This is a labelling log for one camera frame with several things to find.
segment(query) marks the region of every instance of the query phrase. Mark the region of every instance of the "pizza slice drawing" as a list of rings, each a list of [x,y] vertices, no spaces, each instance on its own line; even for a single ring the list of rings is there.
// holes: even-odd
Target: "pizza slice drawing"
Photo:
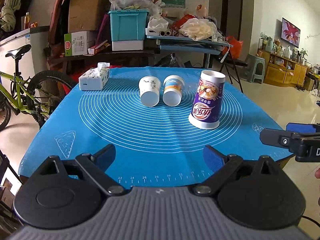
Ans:
[[[73,143],[76,138],[76,131],[65,132],[60,136],[55,137],[60,151],[63,153],[66,159],[70,157]]]

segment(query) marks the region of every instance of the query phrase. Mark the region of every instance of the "green plastic stool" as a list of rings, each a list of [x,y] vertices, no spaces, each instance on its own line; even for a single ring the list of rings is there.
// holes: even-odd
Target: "green plastic stool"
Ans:
[[[264,58],[248,54],[245,62],[248,64],[249,68],[247,81],[253,83],[256,79],[260,79],[261,83],[263,83],[266,70]]]

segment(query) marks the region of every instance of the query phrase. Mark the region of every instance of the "bicycle seat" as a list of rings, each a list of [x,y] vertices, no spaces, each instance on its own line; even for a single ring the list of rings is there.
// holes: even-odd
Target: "bicycle seat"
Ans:
[[[21,48],[8,51],[5,57],[13,57],[14,59],[17,59],[19,57],[22,57],[29,50],[31,50],[31,45],[27,44],[22,46]]]

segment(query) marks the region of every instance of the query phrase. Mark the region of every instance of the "tv screen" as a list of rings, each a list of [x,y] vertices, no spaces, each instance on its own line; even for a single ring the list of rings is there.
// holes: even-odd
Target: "tv screen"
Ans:
[[[294,26],[291,22],[288,22],[286,19],[282,18],[281,39],[299,48],[300,29]]]

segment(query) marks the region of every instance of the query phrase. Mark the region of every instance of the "finger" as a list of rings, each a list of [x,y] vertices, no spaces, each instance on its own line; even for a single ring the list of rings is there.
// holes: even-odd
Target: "finger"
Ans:
[[[317,179],[320,179],[320,169],[315,172],[315,176]]]

